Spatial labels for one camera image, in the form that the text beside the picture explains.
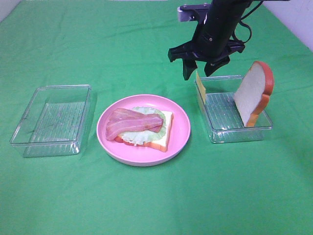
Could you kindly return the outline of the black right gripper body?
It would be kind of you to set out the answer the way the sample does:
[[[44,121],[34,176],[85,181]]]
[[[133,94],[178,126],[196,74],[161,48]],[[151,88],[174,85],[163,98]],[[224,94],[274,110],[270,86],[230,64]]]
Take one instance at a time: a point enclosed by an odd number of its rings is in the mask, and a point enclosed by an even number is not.
[[[241,53],[244,43],[230,37],[244,11],[244,0],[213,0],[191,41],[169,49],[170,62],[176,59],[216,62],[235,52]]]

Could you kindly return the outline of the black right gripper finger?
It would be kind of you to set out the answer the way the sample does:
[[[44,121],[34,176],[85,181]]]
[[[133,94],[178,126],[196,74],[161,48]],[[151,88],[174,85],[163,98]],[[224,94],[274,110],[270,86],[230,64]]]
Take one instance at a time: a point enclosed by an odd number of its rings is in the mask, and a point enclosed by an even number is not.
[[[182,60],[182,73],[184,80],[188,80],[193,73],[194,70],[198,68],[197,63],[195,60],[188,60],[183,59]]]
[[[216,70],[218,70],[222,66],[227,65],[229,62],[230,62],[229,56],[226,56],[225,58],[216,62],[207,62],[204,67],[205,75],[207,77],[211,76]]]

